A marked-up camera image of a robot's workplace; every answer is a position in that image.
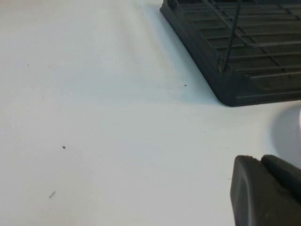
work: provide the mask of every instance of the dish rack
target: dish rack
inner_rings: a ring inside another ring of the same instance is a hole
[[[164,0],[160,10],[225,105],[301,99],[301,0]]]

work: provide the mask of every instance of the white object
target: white object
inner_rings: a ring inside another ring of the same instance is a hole
[[[234,225],[234,158],[298,102],[220,104],[161,4],[1,1],[0,225]]]

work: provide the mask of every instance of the black plastic object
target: black plastic object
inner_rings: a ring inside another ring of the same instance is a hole
[[[236,226],[300,226],[301,170],[273,155],[238,156],[231,201]]]
[[[160,10],[222,103],[301,99],[301,0],[164,0]]]

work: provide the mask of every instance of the white surface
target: white surface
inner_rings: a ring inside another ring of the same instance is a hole
[[[300,102],[222,106],[161,3],[1,1],[0,225],[233,226],[236,155],[301,162]]]

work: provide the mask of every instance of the dark speck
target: dark speck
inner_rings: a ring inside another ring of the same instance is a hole
[[[49,199],[51,199],[55,195],[55,191],[49,196]]]

